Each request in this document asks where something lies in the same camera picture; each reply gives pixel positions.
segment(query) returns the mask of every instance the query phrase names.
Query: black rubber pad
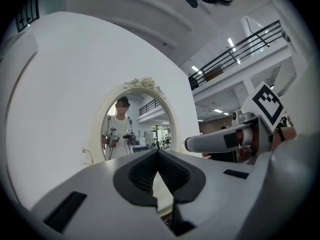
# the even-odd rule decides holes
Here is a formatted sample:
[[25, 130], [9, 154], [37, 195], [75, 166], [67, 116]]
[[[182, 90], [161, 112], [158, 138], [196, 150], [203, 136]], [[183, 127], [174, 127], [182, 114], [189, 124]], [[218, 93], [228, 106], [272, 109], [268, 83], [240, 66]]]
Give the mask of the black rubber pad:
[[72, 192], [43, 222], [62, 233], [86, 197], [86, 194]]
[[238, 170], [230, 170], [230, 169], [225, 170], [223, 173], [230, 175], [230, 176], [237, 177], [237, 178], [241, 178], [244, 180], [249, 176], [249, 173], [247, 173], [247, 172], [242, 172], [242, 171], [238, 171]]

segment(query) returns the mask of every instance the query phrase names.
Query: white curved wall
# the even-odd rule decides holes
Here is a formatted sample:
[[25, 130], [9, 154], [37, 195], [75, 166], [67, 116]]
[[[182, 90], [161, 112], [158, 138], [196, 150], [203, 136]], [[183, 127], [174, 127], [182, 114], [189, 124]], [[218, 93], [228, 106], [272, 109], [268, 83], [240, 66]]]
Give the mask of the white curved wall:
[[27, 209], [85, 167], [82, 150], [96, 110], [124, 82], [151, 77], [172, 105], [181, 140], [199, 134], [187, 76], [144, 40], [68, 12], [42, 17], [32, 28], [38, 53], [18, 82], [6, 127], [9, 171]]

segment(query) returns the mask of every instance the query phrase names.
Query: black metal railing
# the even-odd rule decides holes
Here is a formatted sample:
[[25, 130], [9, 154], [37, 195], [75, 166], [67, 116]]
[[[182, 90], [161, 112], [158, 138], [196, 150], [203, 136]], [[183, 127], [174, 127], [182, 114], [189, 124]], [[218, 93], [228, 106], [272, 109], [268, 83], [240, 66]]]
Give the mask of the black metal railing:
[[156, 107], [160, 106], [159, 102], [155, 99], [150, 101], [147, 105], [144, 105], [140, 108], [140, 116], [147, 113], [148, 111], [155, 109]]
[[201, 83], [212, 80], [227, 68], [242, 63], [250, 58], [250, 55], [262, 52], [281, 37], [282, 28], [279, 20], [253, 33], [189, 76], [191, 89], [194, 90]]
[[39, 19], [39, 0], [27, 0], [15, 17], [18, 33]]

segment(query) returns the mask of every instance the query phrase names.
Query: ceiling light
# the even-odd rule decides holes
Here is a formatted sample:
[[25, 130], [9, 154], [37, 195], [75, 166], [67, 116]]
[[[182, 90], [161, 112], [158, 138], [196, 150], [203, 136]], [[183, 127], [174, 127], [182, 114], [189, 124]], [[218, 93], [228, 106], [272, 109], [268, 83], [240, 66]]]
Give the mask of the ceiling light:
[[191, 68], [192, 68], [195, 72], [198, 72], [199, 75], [202, 74], [202, 72], [199, 71], [199, 69], [197, 69], [195, 66], [192, 66]]
[[231, 47], [234, 47], [234, 46], [235, 46], [235, 45], [234, 45], [234, 42], [232, 42], [232, 40], [231, 40], [230, 37], [228, 38], [228, 42], [229, 42], [229, 44], [230, 44]]

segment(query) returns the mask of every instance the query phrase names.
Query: white t-shirt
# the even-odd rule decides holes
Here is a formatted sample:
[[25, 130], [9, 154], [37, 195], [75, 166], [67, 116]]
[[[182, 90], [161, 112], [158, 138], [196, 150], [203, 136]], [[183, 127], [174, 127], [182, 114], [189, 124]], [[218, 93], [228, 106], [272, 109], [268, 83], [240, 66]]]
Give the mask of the white t-shirt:
[[115, 115], [106, 116], [103, 126], [102, 126], [102, 135], [108, 137], [110, 128], [115, 128], [115, 133], [118, 134], [119, 141], [116, 143], [116, 147], [109, 148], [108, 146], [105, 149], [105, 158], [106, 160], [115, 159], [123, 156], [133, 154], [132, 146], [128, 146], [127, 140], [123, 138], [127, 130], [130, 130], [129, 119], [125, 118], [124, 120], [119, 120]]

